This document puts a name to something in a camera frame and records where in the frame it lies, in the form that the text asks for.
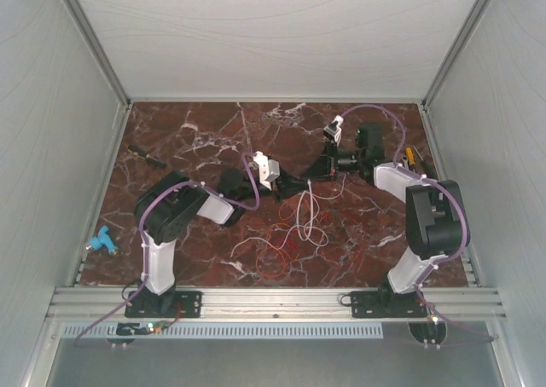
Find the long white zip tie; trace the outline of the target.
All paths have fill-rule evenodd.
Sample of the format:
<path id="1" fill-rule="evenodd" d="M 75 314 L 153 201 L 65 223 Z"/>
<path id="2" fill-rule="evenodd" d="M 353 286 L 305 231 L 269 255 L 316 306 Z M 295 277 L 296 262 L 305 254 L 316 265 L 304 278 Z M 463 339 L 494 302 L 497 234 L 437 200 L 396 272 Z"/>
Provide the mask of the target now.
<path id="1" fill-rule="evenodd" d="M 312 192 L 311 180 L 307 180 L 307 181 L 309 182 L 309 188 L 299 196 L 299 201 L 296 208 L 296 219 L 295 219 L 296 231 L 299 236 L 299 239 L 302 241 L 311 241 L 311 235 L 314 229 L 314 219 L 315 219 L 315 202 L 316 201 L 314 198 L 314 194 Z M 304 203 L 305 196 L 308 196 L 308 200 L 309 200 L 310 218 L 308 222 L 302 223 L 300 221 L 300 216 L 302 215 L 302 205 Z"/>

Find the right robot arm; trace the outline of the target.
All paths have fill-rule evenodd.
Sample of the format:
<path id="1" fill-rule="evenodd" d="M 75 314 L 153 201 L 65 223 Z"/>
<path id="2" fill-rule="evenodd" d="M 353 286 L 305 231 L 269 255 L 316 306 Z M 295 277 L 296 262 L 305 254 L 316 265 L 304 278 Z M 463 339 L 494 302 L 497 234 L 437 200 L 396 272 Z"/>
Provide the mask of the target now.
<path id="1" fill-rule="evenodd" d="M 369 299 L 382 314 L 397 316 L 416 300 L 416 290 L 432 271 L 468 245 L 460 188 L 454 181 L 437 182 L 388 159 L 378 123 L 360 124 L 357 149 L 341 150 L 341 124 L 342 118 L 337 117 L 323 129 L 323 150 L 301 179 L 326 182 L 341 171 L 356 172 L 369 185 L 405 204 L 407 248 Z"/>

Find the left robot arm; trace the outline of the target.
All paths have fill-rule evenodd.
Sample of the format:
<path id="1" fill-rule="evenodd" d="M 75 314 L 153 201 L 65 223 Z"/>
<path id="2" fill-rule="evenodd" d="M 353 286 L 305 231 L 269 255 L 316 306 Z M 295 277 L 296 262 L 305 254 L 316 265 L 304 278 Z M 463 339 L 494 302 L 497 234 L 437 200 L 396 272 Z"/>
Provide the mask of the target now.
<path id="1" fill-rule="evenodd" d="M 137 200 L 134 215 L 143 230 L 144 288 L 133 303 L 157 317 L 169 315 L 175 307 L 173 272 L 176 241 L 196 217 L 219 226 L 235 225 L 245 213 L 238 204 L 254 196 L 274 196 L 277 201 L 304 192 L 308 183 L 280 170 L 280 175 L 267 188 L 254 175 L 228 168 L 219 180 L 219 194 L 188 184 L 189 178 L 174 170 L 156 182 Z"/>

